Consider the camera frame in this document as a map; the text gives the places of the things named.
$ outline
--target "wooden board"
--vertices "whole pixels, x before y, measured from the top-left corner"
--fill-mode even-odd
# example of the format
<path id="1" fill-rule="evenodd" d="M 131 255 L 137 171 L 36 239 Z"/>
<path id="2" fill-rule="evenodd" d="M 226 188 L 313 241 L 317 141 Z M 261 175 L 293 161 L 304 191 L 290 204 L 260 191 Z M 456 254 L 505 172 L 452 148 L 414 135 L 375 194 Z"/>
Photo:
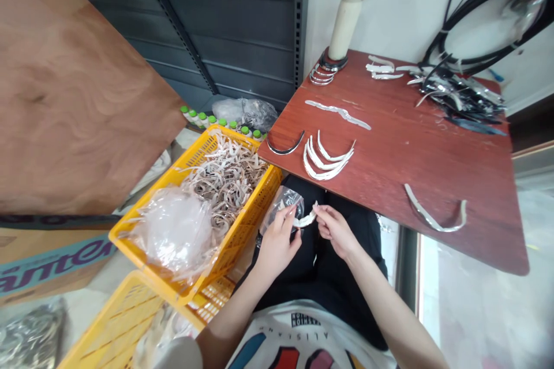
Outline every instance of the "wooden board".
<path id="1" fill-rule="evenodd" d="M 368 54 L 349 51 L 347 66 L 330 85 L 316 86 L 306 79 L 269 133 L 273 145 L 287 149 L 305 130 L 302 144 L 292 154 L 278 156 L 264 142 L 260 156 L 495 268 L 527 274 L 529 261 L 510 138 L 450 124 L 430 101 L 414 108 L 421 95 L 416 86 L 406 85 L 411 79 L 408 75 L 374 80 L 365 69 L 367 63 Z M 339 114 L 309 106 L 306 100 L 344 108 L 372 129 L 367 131 Z M 499 128 L 507 132 L 506 124 Z M 331 155 L 346 153 L 357 140 L 354 156 L 344 170 L 321 182 L 309 178 L 302 162 L 304 143 L 310 135 L 317 137 L 318 130 Z M 453 233 L 430 228 L 412 208 L 404 183 L 445 227 L 455 224 L 460 200 L 466 199 L 466 226 Z"/>
<path id="2" fill-rule="evenodd" d="M 0 0 L 0 213 L 110 214 L 186 122 L 87 0 Z"/>

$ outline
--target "red wooden tabletop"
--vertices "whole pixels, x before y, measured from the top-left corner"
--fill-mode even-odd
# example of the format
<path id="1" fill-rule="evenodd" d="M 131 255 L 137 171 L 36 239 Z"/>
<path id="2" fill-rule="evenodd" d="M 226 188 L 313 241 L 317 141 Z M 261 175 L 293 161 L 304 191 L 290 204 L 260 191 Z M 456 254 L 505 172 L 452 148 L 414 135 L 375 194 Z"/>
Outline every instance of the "red wooden tabletop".
<path id="1" fill-rule="evenodd" d="M 430 100 L 414 108 L 421 94 L 417 86 L 406 85 L 411 79 L 407 74 L 396 80 L 374 80 L 365 69 L 367 53 L 349 51 L 348 56 L 348 64 L 331 84 L 317 86 L 304 80 L 269 132 L 275 147 L 287 149 L 305 130 L 300 146 L 281 156 L 263 142 L 261 158 L 494 268 L 528 274 L 510 137 L 461 129 L 444 120 Z M 497 90 L 491 82 L 487 86 Z M 369 124 L 371 131 L 337 113 L 309 106 L 306 100 L 344 108 Z M 498 128 L 508 134 L 506 123 Z M 302 162 L 304 144 L 310 135 L 316 138 L 318 130 L 331 156 L 346 153 L 357 140 L 354 155 L 331 180 L 312 180 Z M 466 199 L 466 225 L 452 233 L 429 227 L 412 208 L 404 183 L 444 227 L 457 223 L 460 201 Z"/>

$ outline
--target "clear plastic bag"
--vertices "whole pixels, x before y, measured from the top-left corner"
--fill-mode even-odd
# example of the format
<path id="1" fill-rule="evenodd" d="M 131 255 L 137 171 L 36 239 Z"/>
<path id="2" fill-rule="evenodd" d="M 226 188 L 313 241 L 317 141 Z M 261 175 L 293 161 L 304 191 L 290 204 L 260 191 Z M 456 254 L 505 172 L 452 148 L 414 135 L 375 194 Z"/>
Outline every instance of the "clear plastic bag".
<path id="1" fill-rule="evenodd" d="M 154 316 L 150 328 L 138 342 L 133 354 L 133 368 L 158 367 L 165 354 L 170 352 L 175 339 L 196 338 L 198 334 L 192 323 L 166 303 Z"/>
<path id="2" fill-rule="evenodd" d="M 300 219 L 304 215 L 304 198 L 296 193 L 294 190 L 281 185 L 277 189 L 277 193 L 275 194 L 275 197 L 273 197 L 273 200 L 271 201 L 271 204 L 269 205 L 269 208 L 267 209 L 267 212 L 265 214 L 264 220 L 261 223 L 261 236 L 265 234 L 269 225 L 271 225 L 275 220 L 275 214 L 283 209 L 283 205 L 285 207 L 296 205 L 295 217 L 298 219 Z M 295 231 L 296 228 L 293 227 L 291 233 L 294 233 Z"/>
<path id="3" fill-rule="evenodd" d="M 233 99 L 229 98 L 222 101 L 216 101 L 212 105 L 212 111 L 216 118 L 225 118 L 227 122 L 236 121 L 242 122 L 242 116 L 244 115 L 243 98 Z"/>
<path id="4" fill-rule="evenodd" d="M 217 118 L 228 122 L 236 121 L 254 130 L 268 132 L 277 120 L 277 110 L 273 105 L 259 99 L 227 99 L 212 105 Z"/>
<path id="5" fill-rule="evenodd" d="M 65 317 L 57 299 L 0 325 L 0 367 L 54 369 Z"/>
<path id="6" fill-rule="evenodd" d="M 180 187 L 159 189 L 128 235 L 150 261 L 173 272 L 173 280 L 194 280 L 210 264 L 219 244 L 209 201 Z"/>

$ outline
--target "hand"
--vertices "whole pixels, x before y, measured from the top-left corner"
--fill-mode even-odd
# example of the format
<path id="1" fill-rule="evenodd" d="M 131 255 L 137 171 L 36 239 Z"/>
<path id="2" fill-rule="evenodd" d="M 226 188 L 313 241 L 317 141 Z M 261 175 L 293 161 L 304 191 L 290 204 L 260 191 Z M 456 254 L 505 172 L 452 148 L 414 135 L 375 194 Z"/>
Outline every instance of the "hand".
<path id="1" fill-rule="evenodd" d="M 319 234 L 331 241 L 336 254 L 346 260 L 360 248 L 360 243 L 348 226 L 346 219 L 329 205 L 314 206 Z"/>
<path id="2" fill-rule="evenodd" d="M 261 240 L 258 260 L 252 271 L 269 284 L 287 268 L 302 245 L 300 231 L 296 232 L 293 241 L 290 242 L 295 213 L 296 205 L 277 212 L 275 220 L 269 225 Z"/>

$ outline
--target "yellow plastic basket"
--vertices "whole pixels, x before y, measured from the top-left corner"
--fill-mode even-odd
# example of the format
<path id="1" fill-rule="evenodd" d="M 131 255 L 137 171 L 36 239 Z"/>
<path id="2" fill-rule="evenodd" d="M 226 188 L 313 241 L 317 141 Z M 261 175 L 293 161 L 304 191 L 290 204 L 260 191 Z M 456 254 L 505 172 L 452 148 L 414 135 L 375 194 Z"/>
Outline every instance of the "yellow plastic basket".
<path id="1" fill-rule="evenodd" d="M 220 278 L 198 293 L 193 304 L 178 311 L 201 330 L 229 299 L 233 288 L 232 281 Z M 164 302 L 144 273 L 132 271 L 58 369 L 132 368 L 137 343 Z"/>
<path id="2" fill-rule="evenodd" d="M 257 230 L 273 199 L 282 180 L 282 172 L 278 167 L 269 165 L 260 183 L 246 202 L 233 226 L 225 236 L 219 250 L 218 257 L 213 262 L 213 267 L 208 268 L 196 281 L 195 285 L 188 286 L 185 281 L 172 281 L 173 275 L 169 270 L 149 262 L 145 252 L 139 249 L 127 238 L 120 238 L 123 232 L 129 232 L 135 226 L 130 221 L 139 217 L 137 209 L 146 205 L 156 190 L 171 184 L 180 185 L 183 179 L 191 173 L 191 170 L 180 172 L 178 169 L 200 165 L 205 154 L 217 148 L 217 140 L 210 135 L 211 131 L 221 129 L 223 134 L 231 137 L 251 148 L 258 148 L 260 143 L 252 140 L 236 131 L 213 125 L 208 128 L 196 142 L 173 164 L 152 188 L 135 204 L 110 231 L 110 240 L 155 284 L 156 291 L 172 306 L 185 307 L 203 288 L 227 273 L 234 267 L 245 245 L 252 234 Z"/>

